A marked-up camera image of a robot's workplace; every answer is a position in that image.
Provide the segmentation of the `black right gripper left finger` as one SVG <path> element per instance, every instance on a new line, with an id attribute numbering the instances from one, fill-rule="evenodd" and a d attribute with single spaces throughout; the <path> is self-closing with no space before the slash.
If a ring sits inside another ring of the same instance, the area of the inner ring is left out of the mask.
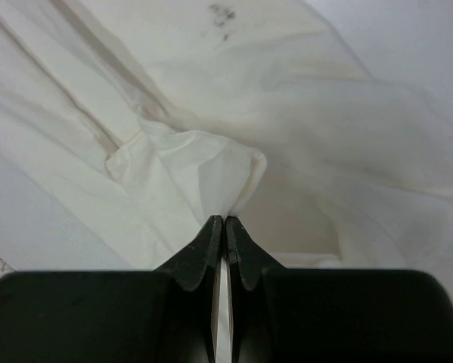
<path id="1" fill-rule="evenodd" d="M 213 362 L 222 219 L 152 271 L 0 279 L 0 362 Z"/>

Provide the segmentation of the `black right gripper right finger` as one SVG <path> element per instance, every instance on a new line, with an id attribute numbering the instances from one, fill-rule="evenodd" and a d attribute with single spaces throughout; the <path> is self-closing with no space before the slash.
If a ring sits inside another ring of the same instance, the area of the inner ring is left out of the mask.
<path id="1" fill-rule="evenodd" d="M 287 268 L 225 221 L 235 362 L 453 362 L 453 305 L 422 271 Z"/>

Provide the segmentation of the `white t shirt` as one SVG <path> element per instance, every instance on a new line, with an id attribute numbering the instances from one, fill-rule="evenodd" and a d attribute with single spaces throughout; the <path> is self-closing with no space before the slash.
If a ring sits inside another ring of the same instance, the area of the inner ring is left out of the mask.
<path id="1" fill-rule="evenodd" d="M 221 215 L 453 273 L 453 125 L 299 1 L 0 1 L 0 159 L 13 269 L 153 268 Z"/>

